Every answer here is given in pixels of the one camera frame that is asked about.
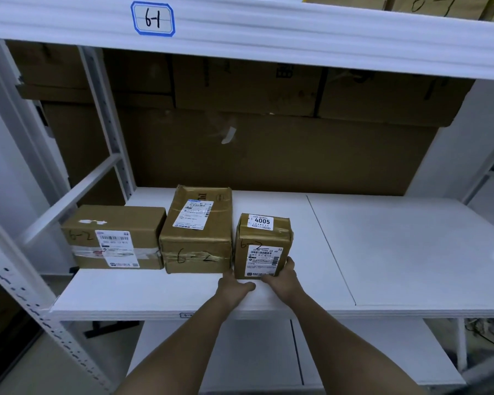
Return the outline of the person's right forearm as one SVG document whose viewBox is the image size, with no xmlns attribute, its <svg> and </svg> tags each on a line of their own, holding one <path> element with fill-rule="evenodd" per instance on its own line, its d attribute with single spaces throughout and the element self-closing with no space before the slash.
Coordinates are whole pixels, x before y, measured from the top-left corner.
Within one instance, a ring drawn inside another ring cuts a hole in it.
<svg viewBox="0 0 494 395">
<path fill-rule="evenodd" d="M 285 303 L 300 324 L 327 395 L 425 395 L 391 359 L 304 291 L 294 293 Z"/>
</svg>

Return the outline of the flat wide cardboard parcel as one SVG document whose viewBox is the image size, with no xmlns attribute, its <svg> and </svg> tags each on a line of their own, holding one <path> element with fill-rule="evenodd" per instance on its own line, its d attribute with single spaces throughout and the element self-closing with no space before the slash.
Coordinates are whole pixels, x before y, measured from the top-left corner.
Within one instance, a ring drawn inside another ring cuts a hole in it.
<svg viewBox="0 0 494 395">
<path fill-rule="evenodd" d="M 80 269 L 161 270 L 164 207 L 82 205 L 62 225 Z"/>
</svg>

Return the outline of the white metal shelf rack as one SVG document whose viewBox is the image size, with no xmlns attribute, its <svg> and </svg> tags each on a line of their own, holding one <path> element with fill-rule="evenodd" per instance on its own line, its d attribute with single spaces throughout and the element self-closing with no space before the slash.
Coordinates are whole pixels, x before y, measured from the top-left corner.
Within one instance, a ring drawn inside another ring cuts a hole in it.
<svg viewBox="0 0 494 395">
<path fill-rule="evenodd" d="M 49 41 L 78 45 L 93 58 L 85 62 L 93 86 L 94 102 L 103 124 L 116 117 L 114 102 L 107 94 L 99 48 L 191 52 L 203 56 L 251 57 L 254 60 L 348 65 L 389 72 L 437 74 L 481 80 L 468 97 L 459 122 L 466 118 L 494 126 L 489 116 L 494 107 L 482 102 L 481 91 L 494 89 L 494 22 L 432 16 L 401 15 L 399 12 L 350 7 L 303 4 L 297 0 L 165 0 L 173 7 L 175 35 L 139 35 L 130 18 L 135 0 L 0 0 L 0 40 Z M 5 58 L 0 43 L 0 58 Z M 488 101 L 494 101 L 489 95 Z M 82 321 L 108 320 L 185 321 L 181 312 L 195 312 L 199 304 L 174 290 L 175 298 L 163 305 L 145 304 L 146 295 L 175 289 L 166 273 L 144 279 L 143 294 L 138 278 L 130 276 L 131 289 L 113 295 L 117 289 L 110 278 L 93 273 L 76 275 L 76 283 L 56 297 L 36 270 L 23 247 L 30 246 L 59 217 L 102 178 L 107 170 L 129 164 L 118 124 L 104 129 L 115 135 L 115 151 L 88 174 L 80 184 L 61 196 L 33 221 L 17 239 L 0 225 L 0 285 L 17 299 L 52 340 L 76 365 L 96 380 L 105 394 L 114 391 L 115 379 L 100 354 L 87 345 L 72 326 L 60 318 Z M 409 196 L 297 195 L 278 192 L 240 192 L 239 206 L 269 201 L 266 210 L 290 212 L 297 219 L 298 256 L 321 259 L 317 272 L 299 278 L 307 292 L 336 318 L 379 322 L 393 328 L 422 329 L 422 318 L 494 318 L 494 226 L 459 201 L 444 195 L 423 195 L 422 186 L 431 169 L 444 167 L 452 155 L 439 157 L 442 149 L 459 157 L 483 158 L 470 173 L 472 188 L 490 166 L 494 147 L 469 144 L 466 136 L 458 145 L 440 132 L 423 159 L 423 170 L 409 186 Z"/>
</svg>

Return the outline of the large flat cardboard sheet box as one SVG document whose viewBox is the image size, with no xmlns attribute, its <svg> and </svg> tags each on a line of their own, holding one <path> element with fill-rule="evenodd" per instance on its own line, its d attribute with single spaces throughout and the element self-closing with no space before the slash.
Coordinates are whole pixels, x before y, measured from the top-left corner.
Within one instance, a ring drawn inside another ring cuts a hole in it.
<svg viewBox="0 0 494 395">
<path fill-rule="evenodd" d="M 183 109 L 117 114 L 138 187 L 402 196 L 438 131 Z M 237 132 L 222 145 L 230 126 Z"/>
</svg>

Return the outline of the small taped cardboard parcel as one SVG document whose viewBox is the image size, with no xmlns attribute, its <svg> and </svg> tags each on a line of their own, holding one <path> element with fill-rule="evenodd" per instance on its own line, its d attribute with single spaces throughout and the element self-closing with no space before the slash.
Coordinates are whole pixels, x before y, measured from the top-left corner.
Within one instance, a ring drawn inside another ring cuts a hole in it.
<svg viewBox="0 0 494 395">
<path fill-rule="evenodd" d="M 235 278 L 253 280 L 264 275 L 278 276 L 293 239 L 289 218 L 242 213 L 235 237 Z"/>
</svg>

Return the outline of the person's right hand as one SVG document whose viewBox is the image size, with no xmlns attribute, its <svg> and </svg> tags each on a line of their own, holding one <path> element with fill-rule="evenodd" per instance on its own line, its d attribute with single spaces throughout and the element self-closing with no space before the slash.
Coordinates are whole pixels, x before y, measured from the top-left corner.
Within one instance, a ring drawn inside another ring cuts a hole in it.
<svg viewBox="0 0 494 395">
<path fill-rule="evenodd" d="M 293 308 L 296 300 L 299 300 L 305 295 L 294 267 L 294 260 L 288 256 L 282 270 L 275 277 L 278 280 L 278 284 L 268 284 L 277 297 L 291 308 Z"/>
</svg>

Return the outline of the tall taped cardboard parcel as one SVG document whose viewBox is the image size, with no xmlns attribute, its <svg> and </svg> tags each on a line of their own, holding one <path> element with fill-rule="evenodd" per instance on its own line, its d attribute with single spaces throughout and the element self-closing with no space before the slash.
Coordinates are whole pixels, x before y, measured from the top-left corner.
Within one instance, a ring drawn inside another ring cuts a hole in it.
<svg viewBox="0 0 494 395">
<path fill-rule="evenodd" d="M 221 274 L 231 267 L 232 190 L 179 185 L 159 234 L 167 274 Z"/>
</svg>

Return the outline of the brown cardboard carton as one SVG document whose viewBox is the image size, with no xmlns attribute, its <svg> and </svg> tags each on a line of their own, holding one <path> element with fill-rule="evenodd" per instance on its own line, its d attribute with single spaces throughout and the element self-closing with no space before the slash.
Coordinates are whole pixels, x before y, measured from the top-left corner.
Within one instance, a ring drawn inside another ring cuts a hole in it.
<svg viewBox="0 0 494 395">
<path fill-rule="evenodd" d="M 23 99 L 93 104 L 76 46 L 6 40 L 20 71 L 17 90 Z"/>
<path fill-rule="evenodd" d="M 298 64 L 174 55 L 181 109 L 312 116 L 322 68 Z"/>
<path fill-rule="evenodd" d="M 104 48 L 103 57 L 116 106 L 174 108 L 165 54 Z"/>
<path fill-rule="evenodd" d="M 321 118 L 447 127 L 474 79 L 329 68 Z"/>
</svg>

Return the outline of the blue-bordered white shelf label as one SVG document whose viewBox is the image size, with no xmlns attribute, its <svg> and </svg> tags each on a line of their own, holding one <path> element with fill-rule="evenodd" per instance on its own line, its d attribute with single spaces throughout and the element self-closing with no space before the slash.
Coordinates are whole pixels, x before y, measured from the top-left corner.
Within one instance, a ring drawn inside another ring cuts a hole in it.
<svg viewBox="0 0 494 395">
<path fill-rule="evenodd" d="M 134 29 L 139 35 L 159 37 L 175 35 L 174 11 L 169 4 L 133 1 L 131 13 Z"/>
</svg>

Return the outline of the person's left hand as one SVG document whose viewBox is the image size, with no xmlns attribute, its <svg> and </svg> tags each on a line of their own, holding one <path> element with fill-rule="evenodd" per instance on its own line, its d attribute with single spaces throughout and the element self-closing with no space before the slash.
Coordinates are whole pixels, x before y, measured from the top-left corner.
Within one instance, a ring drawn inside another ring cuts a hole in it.
<svg viewBox="0 0 494 395">
<path fill-rule="evenodd" d="M 231 312 L 234 310 L 248 295 L 248 293 L 234 293 L 234 282 L 238 282 L 232 269 L 223 273 L 218 281 L 215 297 Z"/>
</svg>

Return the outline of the person's left forearm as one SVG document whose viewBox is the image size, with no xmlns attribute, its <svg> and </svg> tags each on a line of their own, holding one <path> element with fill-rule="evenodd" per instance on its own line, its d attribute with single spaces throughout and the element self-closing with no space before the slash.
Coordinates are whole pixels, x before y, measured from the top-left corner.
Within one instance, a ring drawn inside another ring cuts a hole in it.
<svg viewBox="0 0 494 395">
<path fill-rule="evenodd" d="M 244 297 L 216 292 L 130 373 L 114 395 L 198 395 L 220 328 Z"/>
</svg>

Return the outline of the handwritten brown cardboard box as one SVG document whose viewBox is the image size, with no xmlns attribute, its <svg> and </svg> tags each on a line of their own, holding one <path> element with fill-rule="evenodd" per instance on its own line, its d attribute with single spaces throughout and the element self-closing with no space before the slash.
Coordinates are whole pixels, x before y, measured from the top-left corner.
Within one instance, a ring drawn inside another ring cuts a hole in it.
<svg viewBox="0 0 494 395">
<path fill-rule="evenodd" d="M 394 0 L 393 12 L 478 20 L 489 0 Z"/>
</svg>

